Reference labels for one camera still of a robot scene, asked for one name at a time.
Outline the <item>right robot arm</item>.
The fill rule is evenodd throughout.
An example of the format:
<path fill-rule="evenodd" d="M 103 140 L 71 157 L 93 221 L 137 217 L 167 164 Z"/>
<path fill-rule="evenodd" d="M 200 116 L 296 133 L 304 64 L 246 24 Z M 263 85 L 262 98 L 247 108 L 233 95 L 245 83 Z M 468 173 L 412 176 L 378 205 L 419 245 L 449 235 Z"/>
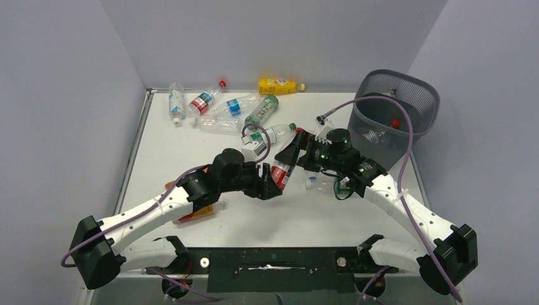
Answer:
<path fill-rule="evenodd" d="M 360 245 L 359 266 L 374 271 L 389 266 L 416 273 L 435 292 L 449 295 L 477 266 L 477 233 L 467 224 L 457 226 L 438 216 L 411 196 L 376 161 L 352 147 L 350 133 L 331 130 L 326 139 L 300 131 L 275 155 L 278 183 L 286 183 L 291 170 L 329 170 L 361 198 L 385 211 L 423 245 L 423 249 L 373 235 Z"/>

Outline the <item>white cap dark green bottle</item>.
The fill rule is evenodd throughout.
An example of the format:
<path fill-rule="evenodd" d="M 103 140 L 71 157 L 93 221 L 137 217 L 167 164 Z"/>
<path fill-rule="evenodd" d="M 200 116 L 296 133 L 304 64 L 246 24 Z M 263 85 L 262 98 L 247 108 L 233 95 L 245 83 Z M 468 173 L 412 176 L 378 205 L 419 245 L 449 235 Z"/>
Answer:
<path fill-rule="evenodd" d="M 304 186 L 308 191 L 333 194 L 340 198 L 353 193 L 349 187 L 345 187 L 343 184 L 341 184 L 341 180 L 338 177 L 330 177 L 326 175 L 311 176 L 306 180 Z"/>

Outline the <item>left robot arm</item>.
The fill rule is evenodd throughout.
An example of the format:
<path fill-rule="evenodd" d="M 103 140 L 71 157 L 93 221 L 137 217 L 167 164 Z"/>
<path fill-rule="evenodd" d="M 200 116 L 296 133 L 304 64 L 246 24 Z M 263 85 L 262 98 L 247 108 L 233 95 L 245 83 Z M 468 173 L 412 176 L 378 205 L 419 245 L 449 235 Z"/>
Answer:
<path fill-rule="evenodd" d="M 133 243 L 175 219 L 216 203 L 221 194 L 242 192 L 250 198 L 269 200 L 282 195 L 271 176 L 270 165 L 245 161 L 240 151 L 225 149 L 212 163 L 180 175 L 163 194 L 117 215 L 80 220 L 66 258 L 88 289 L 103 287 L 122 271 L 146 267 L 167 268 L 187 250 L 177 237 L 158 238 L 145 245 Z"/>

